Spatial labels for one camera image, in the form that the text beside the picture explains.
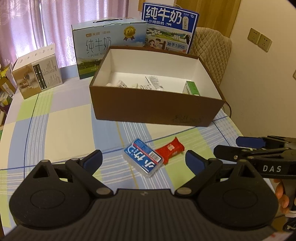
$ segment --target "electrical outlet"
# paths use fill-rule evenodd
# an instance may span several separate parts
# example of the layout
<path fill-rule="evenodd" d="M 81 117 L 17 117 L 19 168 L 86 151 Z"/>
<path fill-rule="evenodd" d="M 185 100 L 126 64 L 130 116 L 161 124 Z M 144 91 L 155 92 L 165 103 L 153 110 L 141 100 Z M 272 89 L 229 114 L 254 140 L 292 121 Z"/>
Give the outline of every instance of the electrical outlet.
<path fill-rule="evenodd" d="M 261 33 L 259 33 L 257 30 L 251 28 L 248 36 L 248 40 L 250 40 L 252 43 L 257 44 L 259 41 Z"/>
<path fill-rule="evenodd" d="M 259 41 L 258 41 L 258 46 L 260 48 L 262 48 L 264 51 L 268 52 L 271 43 L 272 43 L 272 41 L 268 37 L 261 34 Z"/>

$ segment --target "red wrapper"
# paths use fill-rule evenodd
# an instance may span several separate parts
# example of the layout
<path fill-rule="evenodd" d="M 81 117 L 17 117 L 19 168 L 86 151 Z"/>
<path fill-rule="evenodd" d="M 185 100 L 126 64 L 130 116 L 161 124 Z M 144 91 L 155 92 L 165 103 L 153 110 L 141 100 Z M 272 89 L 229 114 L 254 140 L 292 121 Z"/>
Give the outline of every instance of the red wrapper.
<path fill-rule="evenodd" d="M 155 151 L 163 157 L 163 163 L 166 165 L 171 157 L 177 155 L 178 153 L 184 150 L 184 146 L 179 142 L 177 137 L 175 137 L 172 142 L 166 144 L 165 146 Z"/>

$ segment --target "finger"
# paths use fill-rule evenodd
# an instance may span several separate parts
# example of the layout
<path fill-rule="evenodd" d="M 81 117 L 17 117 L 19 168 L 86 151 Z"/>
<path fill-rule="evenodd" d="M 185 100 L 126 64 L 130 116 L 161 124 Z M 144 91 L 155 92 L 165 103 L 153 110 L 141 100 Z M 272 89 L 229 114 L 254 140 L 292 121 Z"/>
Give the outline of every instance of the finger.
<path fill-rule="evenodd" d="M 280 207 L 280 210 L 283 214 L 287 214 L 290 211 L 288 207 L 286 208 Z"/>
<path fill-rule="evenodd" d="M 280 199 L 284 194 L 284 185 L 283 183 L 279 183 L 277 186 L 276 186 L 276 190 L 275 190 L 275 195 L 277 197 L 277 199 Z"/>
<path fill-rule="evenodd" d="M 280 198 L 279 203 L 280 203 L 281 207 L 286 208 L 289 205 L 289 201 L 290 201 L 289 197 L 286 194 L 284 194 Z"/>

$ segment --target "quilted chair cover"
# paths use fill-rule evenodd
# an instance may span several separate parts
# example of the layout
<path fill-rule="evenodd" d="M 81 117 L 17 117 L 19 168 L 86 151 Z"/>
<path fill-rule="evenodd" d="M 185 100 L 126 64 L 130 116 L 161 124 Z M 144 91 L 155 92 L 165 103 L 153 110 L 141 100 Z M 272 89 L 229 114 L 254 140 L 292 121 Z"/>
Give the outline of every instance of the quilted chair cover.
<path fill-rule="evenodd" d="M 214 80 L 220 85 L 229 55 L 231 40 L 219 31 L 197 27 L 189 54 L 198 56 L 211 72 Z"/>

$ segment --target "red stripe on label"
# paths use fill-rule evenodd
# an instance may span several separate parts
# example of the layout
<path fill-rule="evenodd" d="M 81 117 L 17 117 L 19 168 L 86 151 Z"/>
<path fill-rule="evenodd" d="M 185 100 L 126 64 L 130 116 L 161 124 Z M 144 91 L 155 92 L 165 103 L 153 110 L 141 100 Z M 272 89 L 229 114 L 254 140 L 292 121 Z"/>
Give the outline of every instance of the red stripe on label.
<path fill-rule="evenodd" d="M 137 146 L 137 144 L 133 143 L 133 146 L 138 148 L 143 154 L 145 154 L 147 157 L 149 157 L 155 164 L 158 164 L 156 160 L 154 160 L 151 156 L 149 156 L 148 153 L 144 152 L 140 147 Z"/>

